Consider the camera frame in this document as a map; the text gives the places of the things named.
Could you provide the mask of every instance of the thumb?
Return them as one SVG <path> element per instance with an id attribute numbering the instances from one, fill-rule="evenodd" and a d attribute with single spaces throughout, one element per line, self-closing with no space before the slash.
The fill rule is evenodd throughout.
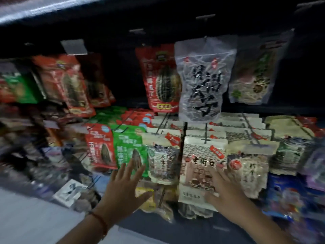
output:
<path id="1" fill-rule="evenodd" d="M 207 203 L 213 205 L 216 210 L 219 211 L 219 209 L 221 209 L 221 198 L 215 196 L 210 192 L 206 192 L 204 194 L 204 199 Z"/>
<path id="2" fill-rule="evenodd" d="M 145 192 L 136 198 L 136 202 L 138 207 L 140 207 L 144 202 L 146 202 L 151 196 L 153 192 Z"/>

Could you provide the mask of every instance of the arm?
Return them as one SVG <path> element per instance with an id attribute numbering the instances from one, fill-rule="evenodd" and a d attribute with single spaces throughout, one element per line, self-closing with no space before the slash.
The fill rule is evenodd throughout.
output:
<path id="1" fill-rule="evenodd" d="M 145 166 L 142 166 L 131 179 L 133 166 L 133 160 L 131 160 L 127 167 L 123 163 L 118 172 L 115 170 L 112 173 L 104 196 L 93 210 L 96 215 L 102 217 L 108 229 L 131 215 L 152 196 L 152 192 L 146 192 L 135 197 L 136 185 Z M 96 244 L 103 238 L 103 233 L 104 229 L 100 221 L 88 215 L 57 244 Z"/>
<path id="2" fill-rule="evenodd" d="M 222 169 L 209 166 L 219 197 L 205 194 L 212 204 L 229 221 L 243 228 L 257 244 L 293 244 L 280 227 L 265 216 Z"/>

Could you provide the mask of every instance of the blue round sticker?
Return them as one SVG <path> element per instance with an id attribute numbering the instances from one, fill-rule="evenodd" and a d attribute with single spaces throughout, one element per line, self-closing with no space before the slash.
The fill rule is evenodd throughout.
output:
<path id="1" fill-rule="evenodd" d="M 149 124 L 151 122 L 151 119 L 149 117 L 144 117 L 142 121 Z"/>
<path id="2" fill-rule="evenodd" d="M 102 125 L 102 131 L 105 132 L 105 133 L 109 133 L 110 132 L 110 128 L 105 126 L 105 125 Z"/>
<path id="3" fill-rule="evenodd" d="M 146 124 L 144 124 L 144 123 L 139 123 L 139 125 L 138 125 L 139 127 L 144 127 L 144 129 L 145 130 L 147 130 L 147 125 Z"/>

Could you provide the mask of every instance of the white floor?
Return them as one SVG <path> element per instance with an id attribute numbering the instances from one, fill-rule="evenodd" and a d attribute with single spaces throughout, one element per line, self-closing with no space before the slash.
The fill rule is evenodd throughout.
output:
<path id="1" fill-rule="evenodd" d="M 83 214 L 0 188 L 0 243 L 55 244 L 83 219 Z M 163 244 L 114 226 L 101 244 Z"/>

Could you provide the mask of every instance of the hand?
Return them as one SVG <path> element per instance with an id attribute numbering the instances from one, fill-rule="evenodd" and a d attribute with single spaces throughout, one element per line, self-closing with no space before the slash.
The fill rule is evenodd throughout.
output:
<path id="1" fill-rule="evenodd" d="M 232 182 L 222 169 L 217 167 L 215 170 L 209 165 L 208 169 L 219 197 L 205 193 L 205 201 L 213 205 L 229 221 L 245 228 L 247 220 L 258 211 L 257 207 L 246 197 L 240 185 Z"/>
<path id="2" fill-rule="evenodd" d="M 104 196 L 94 209 L 107 223 L 115 224 L 126 218 L 152 196 L 152 192 L 145 192 L 136 198 L 136 186 L 146 166 L 138 169 L 131 179 L 133 167 L 134 162 L 130 160 L 127 166 L 123 163 L 118 171 L 112 172 Z"/>

